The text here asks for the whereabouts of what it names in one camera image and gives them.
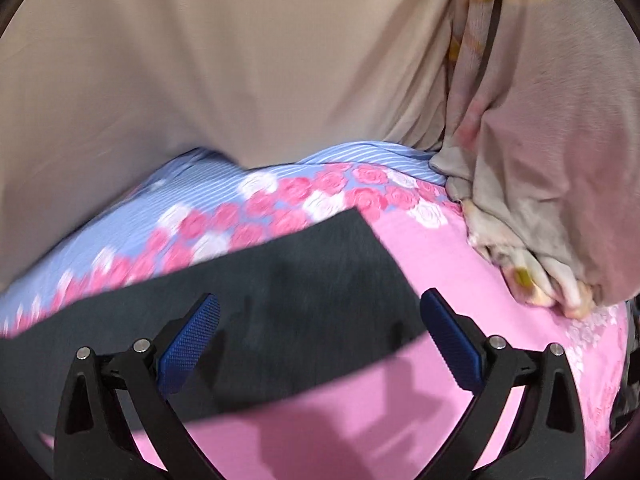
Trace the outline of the beige curtain backdrop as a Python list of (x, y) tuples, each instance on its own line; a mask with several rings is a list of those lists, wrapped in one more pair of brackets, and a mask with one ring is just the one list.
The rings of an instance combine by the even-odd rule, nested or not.
[(433, 145), (451, 0), (1, 0), (1, 281), (168, 160)]

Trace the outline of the pink rose bed sheet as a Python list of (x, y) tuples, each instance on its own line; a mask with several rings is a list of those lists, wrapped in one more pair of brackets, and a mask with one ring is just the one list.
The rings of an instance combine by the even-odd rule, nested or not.
[(1, 411), (44, 470), (78, 349), (155, 336), (210, 292), (218, 330), (169, 402), (230, 479), (411, 479), (471, 395), (420, 319), (436, 288), (514, 347), (560, 344), (585, 468), (611, 448), (628, 314), (513, 300), (427, 154), (351, 143), (248, 171), (194, 151), (157, 170), (1, 297)]

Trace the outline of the cream floral blanket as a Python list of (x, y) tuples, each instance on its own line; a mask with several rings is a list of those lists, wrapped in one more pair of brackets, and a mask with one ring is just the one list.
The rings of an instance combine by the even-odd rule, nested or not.
[(617, 0), (454, 0), (434, 167), (521, 302), (639, 291), (639, 40)]

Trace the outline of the dark grey pants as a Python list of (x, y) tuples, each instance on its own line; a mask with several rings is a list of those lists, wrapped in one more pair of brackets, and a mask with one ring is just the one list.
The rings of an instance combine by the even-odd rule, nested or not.
[(349, 210), (303, 231), (72, 304), (1, 345), (1, 408), (51, 431), (78, 348), (125, 350), (210, 292), (217, 333), (171, 403), (187, 422), (282, 400), (382, 360), (424, 331), (419, 299)]

